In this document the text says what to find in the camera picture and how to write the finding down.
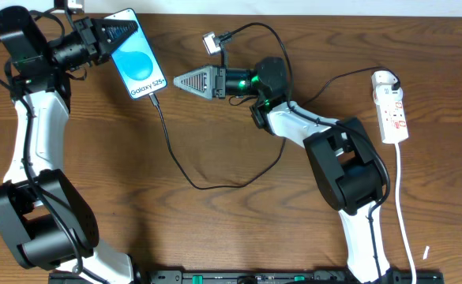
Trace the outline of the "blue screen Samsung smartphone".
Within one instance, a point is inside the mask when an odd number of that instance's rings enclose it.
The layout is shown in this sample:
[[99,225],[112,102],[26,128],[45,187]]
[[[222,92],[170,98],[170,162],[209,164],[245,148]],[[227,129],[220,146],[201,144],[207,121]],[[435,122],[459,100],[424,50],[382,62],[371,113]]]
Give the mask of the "blue screen Samsung smartphone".
[[138,26],[135,33],[111,55],[130,97],[139,99],[165,88],[167,79],[136,13],[128,8],[107,16],[106,19],[135,21]]

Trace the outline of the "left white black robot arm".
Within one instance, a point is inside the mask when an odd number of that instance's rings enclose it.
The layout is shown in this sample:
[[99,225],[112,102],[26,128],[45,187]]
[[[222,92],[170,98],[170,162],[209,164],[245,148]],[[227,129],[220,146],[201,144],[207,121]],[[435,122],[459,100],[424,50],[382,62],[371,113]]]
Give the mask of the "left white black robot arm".
[[23,6],[0,10],[0,43],[9,53],[2,86],[17,113],[17,135],[9,169],[0,184],[0,235],[20,267],[60,271],[62,281],[141,283],[132,257],[100,239],[96,217],[65,175],[64,134],[71,88],[78,69],[107,62],[139,29],[132,20],[74,20],[49,40],[40,18]]

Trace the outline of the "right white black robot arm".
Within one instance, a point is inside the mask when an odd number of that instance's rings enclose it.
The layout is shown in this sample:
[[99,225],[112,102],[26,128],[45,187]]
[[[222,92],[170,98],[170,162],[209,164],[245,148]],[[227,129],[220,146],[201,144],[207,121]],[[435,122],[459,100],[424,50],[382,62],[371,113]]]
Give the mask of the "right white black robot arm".
[[317,187],[338,212],[347,243],[347,267],[361,283],[384,282],[390,264],[379,223],[390,192],[385,164],[357,118],[323,118],[290,99],[287,67],[267,57],[252,69],[205,65],[174,79],[176,87],[204,99],[253,96],[255,125],[304,148]]

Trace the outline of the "white power strip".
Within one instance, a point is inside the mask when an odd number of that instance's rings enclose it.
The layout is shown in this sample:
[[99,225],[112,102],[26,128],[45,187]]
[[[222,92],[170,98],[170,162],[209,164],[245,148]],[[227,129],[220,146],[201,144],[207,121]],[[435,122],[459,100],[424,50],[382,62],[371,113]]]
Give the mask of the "white power strip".
[[402,88],[392,90],[392,85],[378,85],[374,89],[373,98],[384,144],[398,144],[409,137],[403,94]]

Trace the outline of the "white paper scrap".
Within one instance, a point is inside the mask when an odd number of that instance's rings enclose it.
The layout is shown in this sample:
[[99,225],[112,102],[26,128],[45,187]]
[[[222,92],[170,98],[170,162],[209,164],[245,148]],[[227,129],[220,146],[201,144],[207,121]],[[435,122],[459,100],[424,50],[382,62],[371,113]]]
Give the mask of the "white paper scrap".
[[423,260],[426,260],[428,258],[428,255],[429,255],[429,251],[430,251],[430,246],[427,245],[424,249],[424,253],[423,253]]

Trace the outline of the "white USB wall charger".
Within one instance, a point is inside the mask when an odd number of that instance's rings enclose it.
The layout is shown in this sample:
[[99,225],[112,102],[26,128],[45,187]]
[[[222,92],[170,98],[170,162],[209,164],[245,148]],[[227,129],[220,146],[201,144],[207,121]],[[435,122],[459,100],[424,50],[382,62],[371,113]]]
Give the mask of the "white USB wall charger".
[[381,69],[374,72],[371,76],[371,81],[373,88],[376,88],[380,85],[391,85],[393,91],[396,91],[400,88],[399,77],[387,69]]

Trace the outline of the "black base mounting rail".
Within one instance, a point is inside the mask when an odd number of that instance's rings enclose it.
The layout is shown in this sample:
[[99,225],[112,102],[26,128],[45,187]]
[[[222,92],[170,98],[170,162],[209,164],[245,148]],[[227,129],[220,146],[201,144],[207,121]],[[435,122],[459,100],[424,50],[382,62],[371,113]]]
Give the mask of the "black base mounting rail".
[[[50,273],[47,283],[69,284],[90,283],[89,281],[65,272]],[[279,284],[279,283],[361,283],[349,271],[305,271],[305,272],[183,272],[151,271],[141,283],[151,284]],[[412,283],[410,272],[390,268],[379,280],[365,283],[407,284]],[[416,283],[443,284],[441,272],[416,272]]]

